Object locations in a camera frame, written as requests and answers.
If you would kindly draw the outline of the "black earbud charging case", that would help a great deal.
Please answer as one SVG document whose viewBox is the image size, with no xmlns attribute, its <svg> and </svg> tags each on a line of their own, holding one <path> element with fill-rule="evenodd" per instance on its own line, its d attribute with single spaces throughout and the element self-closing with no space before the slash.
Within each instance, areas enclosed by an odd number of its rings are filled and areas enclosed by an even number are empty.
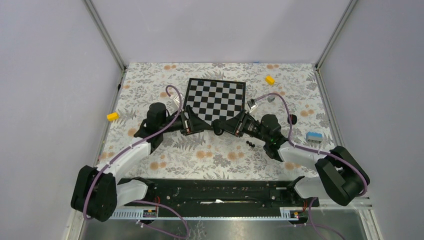
<svg viewBox="0 0 424 240">
<path fill-rule="evenodd" d="M 298 118 L 297 118 L 297 116 L 295 114 L 290 114 L 287 117 L 287 122 L 289 124 L 296 125 L 297 124 L 297 121 L 298 121 Z"/>
</svg>

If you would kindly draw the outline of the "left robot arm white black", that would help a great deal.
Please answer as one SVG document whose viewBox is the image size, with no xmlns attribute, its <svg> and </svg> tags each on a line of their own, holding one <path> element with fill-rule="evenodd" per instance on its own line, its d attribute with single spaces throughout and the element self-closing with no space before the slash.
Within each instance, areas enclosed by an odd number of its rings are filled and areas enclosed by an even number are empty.
<svg viewBox="0 0 424 240">
<path fill-rule="evenodd" d="M 134 178 L 121 182 L 125 174 L 140 160 L 152 154 L 163 142 L 164 134 L 179 131 L 183 135 L 211 131 L 210 124 L 200 119 L 188 106 L 167 114 L 166 106 L 155 102 L 149 106 L 139 130 L 129 146 L 117 153 L 108 163 L 85 165 L 78 173 L 70 200 L 72 209 L 86 219 L 108 220 L 116 208 L 138 200 L 148 206 L 155 192 L 147 180 Z"/>
</svg>

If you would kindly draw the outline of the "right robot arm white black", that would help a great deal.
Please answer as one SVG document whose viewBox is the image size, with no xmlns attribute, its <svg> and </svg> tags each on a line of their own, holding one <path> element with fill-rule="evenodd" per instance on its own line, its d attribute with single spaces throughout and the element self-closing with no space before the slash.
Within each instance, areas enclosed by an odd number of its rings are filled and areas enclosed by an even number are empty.
<svg viewBox="0 0 424 240">
<path fill-rule="evenodd" d="M 317 177 L 301 177 L 287 191 L 287 201 L 293 206 L 314 197 L 347 206 L 354 198 L 364 195 L 370 184 L 368 175 L 346 148 L 336 146 L 327 152 L 292 142 L 281 133 L 274 114 L 266 114 L 258 121 L 242 111 L 228 120 L 214 120 L 212 129 L 217 135 L 247 134 L 264 142 L 263 149 L 269 158 L 315 170 Z"/>
</svg>

